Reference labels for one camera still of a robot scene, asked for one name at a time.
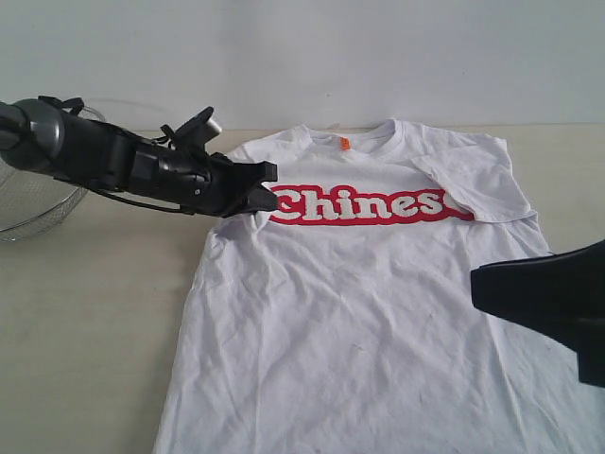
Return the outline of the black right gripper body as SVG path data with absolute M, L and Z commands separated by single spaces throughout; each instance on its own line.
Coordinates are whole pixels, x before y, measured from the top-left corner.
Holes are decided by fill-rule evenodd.
M 577 355 L 579 382 L 604 385 L 604 242 L 471 271 L 473 306 Z

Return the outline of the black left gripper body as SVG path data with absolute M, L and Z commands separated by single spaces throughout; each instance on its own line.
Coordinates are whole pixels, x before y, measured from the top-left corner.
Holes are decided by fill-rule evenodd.
M 277 179 L 277 166 L 267 161 L 236 163 L 201 149 L 149 146 L 134 154 L 131 192 L 194 214 L 228 218 L 276 210 L 278 197 L 264 184 Z

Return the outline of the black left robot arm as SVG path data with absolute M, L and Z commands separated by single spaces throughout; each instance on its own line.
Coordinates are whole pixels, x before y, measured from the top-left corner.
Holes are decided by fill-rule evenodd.
M 271 162 L 241 164 L 205 146 L 220 135 L 207 107 L 177 129 L 145 138 L 84 118 L 84 101 L 52 96 L 1 106 L 1 158 L 9 166 L 82 187 L 128 205 L 229 218 L 272 212 L 278 179 Z

